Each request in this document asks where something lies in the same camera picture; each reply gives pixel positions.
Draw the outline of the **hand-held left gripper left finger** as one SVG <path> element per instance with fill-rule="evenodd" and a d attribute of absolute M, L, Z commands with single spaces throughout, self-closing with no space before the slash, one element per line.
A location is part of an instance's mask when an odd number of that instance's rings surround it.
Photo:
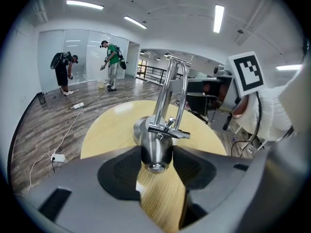
<path fill-rule="evenodd" d="M 127 147 L 69 162 L 27 198 L 53 232 L 159 233 L 136 190 L 140 153 L 139 146 Z"/>

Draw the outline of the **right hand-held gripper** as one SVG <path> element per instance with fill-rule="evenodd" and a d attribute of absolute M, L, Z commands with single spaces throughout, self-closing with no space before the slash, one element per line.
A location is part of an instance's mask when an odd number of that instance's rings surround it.
<path fill-rule="evenodd" d="M 187 95 L 186 101 L 192 111 L 211 117 L 210 126 L 213 130 L 226 131 L 246 97 L 262 88 L 262 69 L 255 52 L 251 51 L 229 56 L 224 66 L 217 67 L 214 76 L 206 81 L 203 78 L 188 79 L 187 93 L 203 92 L 215 99 L 210 107 L 208 97 Z M 181 94 L 183 80 L 170 81 L 169 91 Z"/>

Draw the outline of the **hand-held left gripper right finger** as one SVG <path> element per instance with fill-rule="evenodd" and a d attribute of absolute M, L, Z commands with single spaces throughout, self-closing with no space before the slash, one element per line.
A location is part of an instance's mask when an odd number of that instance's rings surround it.
<path fill-rule="evenodd" d="M 267 202 L 274 151 L 240 159 L 173 147 L 173 166 L 186 188 L 182 230 L 266 230 L 275 217 Z"/>

